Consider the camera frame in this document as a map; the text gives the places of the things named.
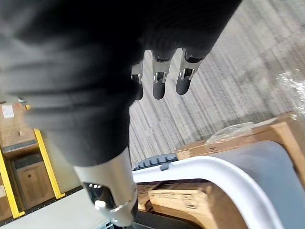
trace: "cardboard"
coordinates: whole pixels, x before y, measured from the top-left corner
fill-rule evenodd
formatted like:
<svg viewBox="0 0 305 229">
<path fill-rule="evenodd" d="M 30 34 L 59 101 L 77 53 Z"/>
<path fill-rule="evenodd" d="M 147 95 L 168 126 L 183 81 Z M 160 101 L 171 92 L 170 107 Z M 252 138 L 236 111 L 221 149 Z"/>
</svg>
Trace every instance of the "cardboard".
<svg viewBox="0 0 305 229">
<path fill-rule="evenodd" d="M 138 210 L 148 212 L 152 208 L 148 192 L 158 187 L 161 182 L 149 182 L 137 184 L 138 190 Z"/>
<path fill-rule="evenodd" d="M 10 209 L 10 204 L 5 193 L 2 177 L 0 176 L 0 221 L 12 217 L 13 214 Z"/>
<path fill-rule="evenodd" d="M 10 151 L 37 144 L 33 129 L 28 127 L 23 115 L 25 107 L 20 104 L 0 104 L 0 146 L 5 154 Z"/>
<path fill-rule="evenodd" d="M 149 191 L 149 197 L 155 212 L 189 220 L 204 229 L 248 228 L 231 199 L 210 182 L 166 184 Z"/>
<path fill-rule="evenodd" d="M 223 139 L 221 142 L 207 144 L 200 141 L 176 150 L 178 160 L 193 156 L 204 156 L 238 148 L 240 146 L 263 140 L 279 143 L 292 160 L 295 171 L 305 189 L 305 125 L 294 113 L 279 115 L 270 122 L 256 124 L 251 133 L 244 136 Z"/>
<path fill-rule="evenodd" d="M 32 154 L 13 162 L 13 169 L 25 209 L 55 197 L 42 157 Z"/>
</svg>

